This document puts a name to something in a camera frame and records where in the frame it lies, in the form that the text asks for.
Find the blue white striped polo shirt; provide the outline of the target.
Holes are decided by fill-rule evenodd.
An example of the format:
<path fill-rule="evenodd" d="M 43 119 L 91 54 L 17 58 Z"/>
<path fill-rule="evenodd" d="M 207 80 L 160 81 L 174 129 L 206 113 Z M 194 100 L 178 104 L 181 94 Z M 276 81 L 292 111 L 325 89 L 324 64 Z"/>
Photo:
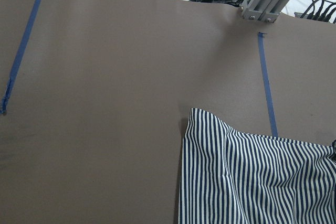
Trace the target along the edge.
<path fill-rule="evenodd" d="M 190 111 L 179 223 L 335 223 L 335 146 L 235 130 Z"/>

